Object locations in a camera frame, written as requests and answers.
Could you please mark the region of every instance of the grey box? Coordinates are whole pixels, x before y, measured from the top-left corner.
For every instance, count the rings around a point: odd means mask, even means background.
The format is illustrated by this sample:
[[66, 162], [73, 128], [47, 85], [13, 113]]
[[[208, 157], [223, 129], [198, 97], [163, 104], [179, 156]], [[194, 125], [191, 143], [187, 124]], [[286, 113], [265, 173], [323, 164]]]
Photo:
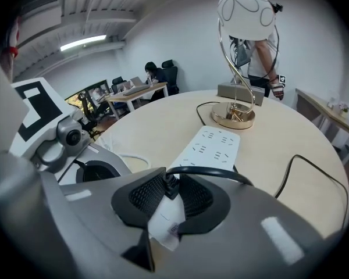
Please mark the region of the grey box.
[[[217, 96], [233, 98], [235, 97], [235, 84], [233, 83], [221, 83], [217, 88]], [[253, 93], [255, 94], [256, 105], [261, 106], [263, 101], [263, 95], [265, 94], [265, 89], [259, 87], [251, 86]], [[251, 103], [251, 95], [247, 88], [242, 84], [237, 84], [237, 99], [240, 101], [246, 101]]]

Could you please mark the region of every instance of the fluorescent light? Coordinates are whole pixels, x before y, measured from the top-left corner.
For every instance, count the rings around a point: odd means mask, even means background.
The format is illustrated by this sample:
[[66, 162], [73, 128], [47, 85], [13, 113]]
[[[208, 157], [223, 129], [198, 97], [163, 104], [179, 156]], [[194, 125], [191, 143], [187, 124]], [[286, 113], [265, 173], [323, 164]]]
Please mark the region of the fluorescent light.
[[83, 40], [78, 40], [78, 41], [75, 41], [75, 42], [71, 42], [70, 44], [62, 45], [60, 50], [64, 51], [65, 49], [76, 47], [77, 45], [87, 44], [88, 42], [92, 42], [92, 41], [104, 40], [105, 38], [106, 38], [106, 35], [100, 35], [100, 36], [85, 38]]

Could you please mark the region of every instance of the white table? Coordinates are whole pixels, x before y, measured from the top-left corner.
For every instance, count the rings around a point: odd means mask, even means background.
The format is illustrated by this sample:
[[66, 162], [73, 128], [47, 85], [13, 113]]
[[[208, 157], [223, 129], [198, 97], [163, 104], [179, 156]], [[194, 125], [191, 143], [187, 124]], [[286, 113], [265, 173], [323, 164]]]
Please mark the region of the white table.
[[[208, 101], [230, 99], [216, 96], [216, 90], [163, 98], [125, 116], [107, 129], [102, 138], [114, 152], [145, 156], [153, 167], [169, 167], [202, 127], [195, 109]], [[224, 128], [210, 117], [211, 106], [199, 108], [204, 122]], [[268, 98], [264, 98], [263, 105], [256, 106], [254, 111], [256, 119], [251, 128], [224, 129], [240, 135], [236, 167], [257, 188], [274, 195], [289, 160], [300, 154], [348, 189], [341, 160], [314, 124], [295, 110]], [[129, 165], [132, 171], [137, 171], [135, 162], [129, 162]], [[345, 192], [301, 159], [295, 159], [279, 201], [311, 223], [323, 237], [341, 228]]]
[[112, 96], [108, 96], [105, 98], [105, 100], [109, 103], [110, 109], [113, 112], [113, 114], [115, 115], [116, 119], [119, 120], [119, 115], [117, 114], [113, 103], [114, 102], [125, 102], [128, 106], [128, 109], [130, 112], [134, 111], [134, 106], [132, 104], [132, 101], [141, 98], [142, 96], [146, 95], [147, 93], [150, 92], [154, 92], [156, 90], [160, 90], [163, 89], [164, 90], [164, 96], [168, 97], [168, 89], [167, 89], [167, 82], [164, 83], [157, 83], [154, 84], [152, 87], [133, 93], [131, 95], [125, 96], [124, 92], [120, 92], [118, 94], [112, 95]]
[[[344, 117], [341, 117], [339, 113], [337, 113], [334, 109], [330, 109], [327, 107], [327, 102], [323, 99], [315, 96], [314, 94], [296, 89], [296, 93], [303, 97], [307, 102], [309, 102], [312, 106], [314, 106], [322, 115], [322, 121], [320, 123], [319, 129], [322, 128], [326, 119], [328, 119], [331, 123], [334, 123], [336, 126], [345, 130], [349, 133], [349, 121]], [[349, 161], [349, 153], [343, 159], [343, 165], [345, 165]]]

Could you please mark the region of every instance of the person's arm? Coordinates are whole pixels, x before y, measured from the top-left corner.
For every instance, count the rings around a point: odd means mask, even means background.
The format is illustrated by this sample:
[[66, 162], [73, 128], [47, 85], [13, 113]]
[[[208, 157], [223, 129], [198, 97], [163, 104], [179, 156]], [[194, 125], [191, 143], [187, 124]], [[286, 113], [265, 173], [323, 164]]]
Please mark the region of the person's arm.
[[100, 102], [100, 101], [101, 101], [101, 98], [102, 98], [102, 96], [100, 96], [100, 94], [97, 93], [97, 92], [93, 92], [93, 93], [92, 93], [92, 97], [93, 97], [94, 100], [96, 100], [97, 102]]
[[268, 77], [270, 81], [272, 83], [277, 83], [278, 82], [277, 74], [275, 72], [275, 69], [274, 68], [272, 69], [273, 59], [268, 47], [268, 41], [267, 40], [255, 41], [255, 46], [256, 46], [257, 54], [260, 58], [260, 61], [266, 73], [268, 73]]
[[156, 76], [152, 82], [154, 84], [168, 82], [167, 77], [165, 76], [165, 73], [162, 69], [158, 69], [158, 72], [156, 73]]

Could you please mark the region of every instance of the socket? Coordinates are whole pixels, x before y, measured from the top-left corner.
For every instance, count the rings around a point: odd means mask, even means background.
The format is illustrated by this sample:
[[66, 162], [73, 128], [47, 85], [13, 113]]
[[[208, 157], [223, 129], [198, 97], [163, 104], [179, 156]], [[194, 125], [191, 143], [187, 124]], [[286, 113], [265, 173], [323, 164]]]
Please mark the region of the socket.
[[205, 166], [233, 170], [239, 143], [240, 137], [235, 133], [216, 127], [203, 126], [170, 168]]

